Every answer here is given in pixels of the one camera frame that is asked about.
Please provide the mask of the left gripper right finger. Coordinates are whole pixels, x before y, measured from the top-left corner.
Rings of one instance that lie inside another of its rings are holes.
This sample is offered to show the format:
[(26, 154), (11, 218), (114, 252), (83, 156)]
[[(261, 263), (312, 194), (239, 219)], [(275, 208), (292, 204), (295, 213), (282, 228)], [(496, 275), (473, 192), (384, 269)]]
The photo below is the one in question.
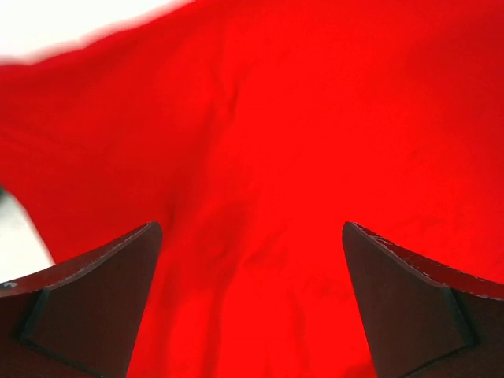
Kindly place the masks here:
[(501, 377), (503, 285), (353, 222), (343, 249), (378, 377)]

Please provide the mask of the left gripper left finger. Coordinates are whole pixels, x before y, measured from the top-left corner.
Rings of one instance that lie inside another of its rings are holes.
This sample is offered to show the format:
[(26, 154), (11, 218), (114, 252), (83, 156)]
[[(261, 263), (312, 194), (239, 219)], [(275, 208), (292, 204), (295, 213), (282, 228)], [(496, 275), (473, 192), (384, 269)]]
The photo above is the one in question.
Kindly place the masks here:
[(161, 249), (147, 223), (1, 284), (3, 377), (124, 377)]

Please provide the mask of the red t shirt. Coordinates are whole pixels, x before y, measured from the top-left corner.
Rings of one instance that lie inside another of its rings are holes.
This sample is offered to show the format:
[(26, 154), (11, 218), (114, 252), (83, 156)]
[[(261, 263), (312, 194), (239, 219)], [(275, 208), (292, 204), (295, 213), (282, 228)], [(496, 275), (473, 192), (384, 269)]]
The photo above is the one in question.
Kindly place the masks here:
[(131, 377), (371, 377), (341, 232), (503, 278), (500, 1), (196, 1), (1, 66), (57, 262), (149, 221)]

